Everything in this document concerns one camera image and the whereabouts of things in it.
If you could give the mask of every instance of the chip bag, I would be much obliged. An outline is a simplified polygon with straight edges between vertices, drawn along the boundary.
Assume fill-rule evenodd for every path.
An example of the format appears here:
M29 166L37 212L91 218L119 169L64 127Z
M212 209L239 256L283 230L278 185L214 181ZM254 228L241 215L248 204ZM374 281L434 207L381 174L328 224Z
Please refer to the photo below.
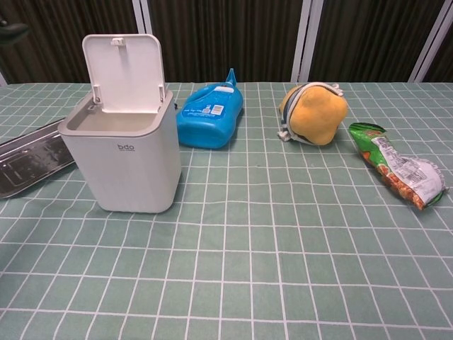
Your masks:
M446 189L437 166L427 159L401 156L385 132L375 124L353 123L349 126L349 133L363 158L382 175L386 185L419 210L436 203Z

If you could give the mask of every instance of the white trash can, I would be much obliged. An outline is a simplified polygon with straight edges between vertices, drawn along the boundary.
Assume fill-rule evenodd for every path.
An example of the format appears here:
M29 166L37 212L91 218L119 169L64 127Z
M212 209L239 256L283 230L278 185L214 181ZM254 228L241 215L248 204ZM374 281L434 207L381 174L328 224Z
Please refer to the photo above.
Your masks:
M59 132L105 210L159 213L181 173L173 94L153 35L88 35L92 92Z

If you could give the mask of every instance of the green checkered tablecloth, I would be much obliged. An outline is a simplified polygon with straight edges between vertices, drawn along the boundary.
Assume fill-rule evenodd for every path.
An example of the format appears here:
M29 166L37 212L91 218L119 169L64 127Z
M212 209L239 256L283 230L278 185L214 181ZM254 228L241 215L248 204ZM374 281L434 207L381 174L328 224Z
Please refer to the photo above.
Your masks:
M169 84L183 105L203 84ZM453 339L453 200L418 212L346 127L377 123L453 183L453 84L341 84L333 143L277 138L294 84L240 84L222 150L181 147L164 213L101 210L76 166L0 200L0 339ZM0 142L88 84L0 88Z

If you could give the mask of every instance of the open lid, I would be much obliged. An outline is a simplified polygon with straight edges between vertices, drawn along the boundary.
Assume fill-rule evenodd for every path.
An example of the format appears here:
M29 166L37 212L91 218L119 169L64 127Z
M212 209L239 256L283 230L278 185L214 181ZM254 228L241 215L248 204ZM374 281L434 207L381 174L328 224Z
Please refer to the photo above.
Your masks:
M87 35L93 101L106 113L157 113L165 99L161 44L149 34Z

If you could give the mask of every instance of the yellow sponge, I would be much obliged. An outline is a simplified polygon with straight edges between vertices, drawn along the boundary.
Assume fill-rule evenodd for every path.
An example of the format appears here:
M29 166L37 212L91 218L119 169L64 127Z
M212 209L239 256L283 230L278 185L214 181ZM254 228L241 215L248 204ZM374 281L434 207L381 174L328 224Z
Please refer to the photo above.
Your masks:
M287 140L292 138L308 144L327 145L347 115L348 104L338 87L311 83L291 89L279 109L284 118L282 126L289 130Z

